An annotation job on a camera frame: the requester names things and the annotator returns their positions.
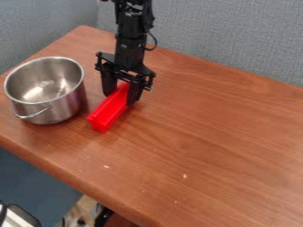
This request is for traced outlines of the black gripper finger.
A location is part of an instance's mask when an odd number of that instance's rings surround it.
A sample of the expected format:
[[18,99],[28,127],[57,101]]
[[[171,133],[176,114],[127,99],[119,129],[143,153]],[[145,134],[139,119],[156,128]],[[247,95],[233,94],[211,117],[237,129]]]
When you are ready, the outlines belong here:
[[143,79],[141,78],[135,79],[131,82],[131,86],[128,89],[127,106],[132,106],[135,104],[135,102],[140,100],[143,88],[144,88]]
[[117,89],[117,78],[111,71],[100,72],[101,88],[104,96],[107,97]]

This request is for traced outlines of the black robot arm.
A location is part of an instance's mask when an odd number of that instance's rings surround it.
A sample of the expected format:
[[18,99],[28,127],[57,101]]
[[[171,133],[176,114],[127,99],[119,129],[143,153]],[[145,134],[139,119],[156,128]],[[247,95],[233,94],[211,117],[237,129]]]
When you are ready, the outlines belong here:
[[144,52],[152,51],[157,40],[151,33],[155,17],[152,0],[111,0],[115,3],[117,32],[115,53],[99,51],[95,69],[100,72],[103,93],[108,96],[117,89],[117,80],[128,85],[127,106],[152,89],[156,73],[144,65]]

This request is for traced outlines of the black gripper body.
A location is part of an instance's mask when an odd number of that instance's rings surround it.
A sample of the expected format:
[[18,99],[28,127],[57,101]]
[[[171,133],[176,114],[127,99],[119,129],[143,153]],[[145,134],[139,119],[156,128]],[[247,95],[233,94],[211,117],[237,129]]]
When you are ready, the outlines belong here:
[[155,72],[144,65],[144,53],[152,51],[148,48],[147,35],[139,38],[128,38],[116,35],[115,53],[99,51],[96,53],[97,62],[95,69],[111,71],[117,80],[131,83],[135,79],[141,78],[144,82],[144,90],[152,89],[152,82],[156,76]]

